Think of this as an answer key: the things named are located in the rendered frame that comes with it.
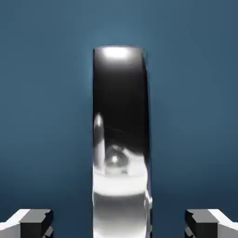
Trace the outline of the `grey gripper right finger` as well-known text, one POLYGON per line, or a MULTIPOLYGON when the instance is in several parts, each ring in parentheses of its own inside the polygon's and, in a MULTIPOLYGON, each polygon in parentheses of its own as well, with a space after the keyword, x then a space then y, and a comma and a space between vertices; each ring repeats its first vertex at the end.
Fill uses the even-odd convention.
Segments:
POLYGON ((219 209, 187 209, 185 238, 238 238, 238 222, 219 209))

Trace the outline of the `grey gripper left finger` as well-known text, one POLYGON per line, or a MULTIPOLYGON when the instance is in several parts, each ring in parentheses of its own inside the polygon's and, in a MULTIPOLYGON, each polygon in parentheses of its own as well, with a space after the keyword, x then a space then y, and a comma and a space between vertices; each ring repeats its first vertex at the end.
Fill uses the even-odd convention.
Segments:
POLYGON ((0 222, 0 238, 53 238, 53 210, 19 209, 0 222))

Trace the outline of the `blue cabinet door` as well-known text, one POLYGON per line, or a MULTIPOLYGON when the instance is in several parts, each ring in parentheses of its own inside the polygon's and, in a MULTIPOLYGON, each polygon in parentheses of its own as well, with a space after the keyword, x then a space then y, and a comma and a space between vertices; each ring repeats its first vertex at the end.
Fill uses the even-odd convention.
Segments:
POLYGON ((238 222, 238 0, 0 0, 0 221, 93 238, 92 54, 118 44, 147 56, 153 238, 186 209, 238 222))

